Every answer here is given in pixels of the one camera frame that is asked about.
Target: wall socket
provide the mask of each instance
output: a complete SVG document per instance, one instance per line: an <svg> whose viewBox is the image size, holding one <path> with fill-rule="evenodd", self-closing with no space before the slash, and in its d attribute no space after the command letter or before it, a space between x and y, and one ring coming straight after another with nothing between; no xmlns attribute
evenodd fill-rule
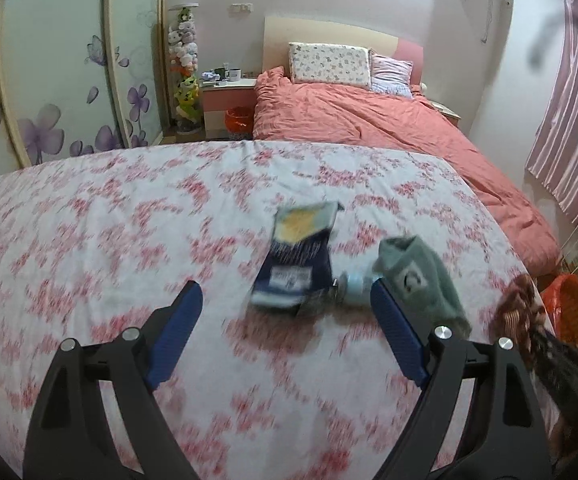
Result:
<svg viewBox="0 0 578 480"><path fill-rule="evenodd" d="M253 12L253 4L231 4L229 9L232 13Z"/></svg>

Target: brown scrunchie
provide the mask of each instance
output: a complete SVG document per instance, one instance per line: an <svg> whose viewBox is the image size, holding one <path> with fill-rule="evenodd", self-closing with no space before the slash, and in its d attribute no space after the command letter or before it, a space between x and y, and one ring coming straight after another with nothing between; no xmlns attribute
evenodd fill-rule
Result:
<svg viewBox="0 0 578 480"><path fill-rule="evenodd" d="M529 330L531 327L542 328L546 320L544 306L535 300L536 289L531 276L521 274L515 277L498 301L496 314L489 325L491 340L509 337L528 370L534 367Z"/></svg>

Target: silver screw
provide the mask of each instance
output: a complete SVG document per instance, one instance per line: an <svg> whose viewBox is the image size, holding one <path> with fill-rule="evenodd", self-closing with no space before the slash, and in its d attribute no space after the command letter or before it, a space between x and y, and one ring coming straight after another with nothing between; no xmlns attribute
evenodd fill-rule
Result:
<svg viewBox="0 0 578 480"><path fill-rule="evenodd" d="M509 337L501 337L498 339L498 346L503 350L511 350L514 348L514 342Z"/></svg>
<svg viewBox="0 0 578 480"><path fill-rule="evenodd" d="M436 334L436 337L439 339L449 339L453 335L451 329L445 325L437 326L434 329L434 334Z"/></svg>
<svg viewBox="0 0 578 480"><path fill-rule="evenodd" d="M62 343L60 343L60 350L63 352L71 352L76 347L76 340L75 339L65 339Z"/></svg>
<svg viewBox="0 0 578 480"><path fill-rule="evenodd" d="M122 332L122 339L125 341L135 341L137 338L140 337L140 329L132 326Z"/></svg>

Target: pink pillow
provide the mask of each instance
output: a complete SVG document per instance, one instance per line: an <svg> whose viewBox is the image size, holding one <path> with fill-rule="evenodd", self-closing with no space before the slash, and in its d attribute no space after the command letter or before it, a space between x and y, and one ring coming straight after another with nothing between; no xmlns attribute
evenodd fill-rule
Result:
<svg viewBox="0 0 578 480"><path fill-rule="evenodd" d="M400 61L391 57L381 56L373 50L371 56L371 86L384 93L401 95L405 87L409 90L409 80L413 71L411 61Z"/></svg>

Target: floral tablecloth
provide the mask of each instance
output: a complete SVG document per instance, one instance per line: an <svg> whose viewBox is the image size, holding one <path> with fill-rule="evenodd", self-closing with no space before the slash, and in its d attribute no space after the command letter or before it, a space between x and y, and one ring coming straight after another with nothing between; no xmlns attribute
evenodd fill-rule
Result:
<svg viewBox="0 0 578 480"><path fill-rule="evenodd" d="M444 161L339 144L211 142L49 162L0 177L0 453L20 472L35 397L58 343L104 342L171 303L189 279L203 313L156 392L201 478L371 478L419 390L370 312L289 319L247 306L280 204L338 200L335 274L365 272L383 237L442 257L474 326L524 268ZM136 460L110 385L123 461ZM450 462L470 392L438 464ZM553 407L543 399L547 425Z"/></svg>

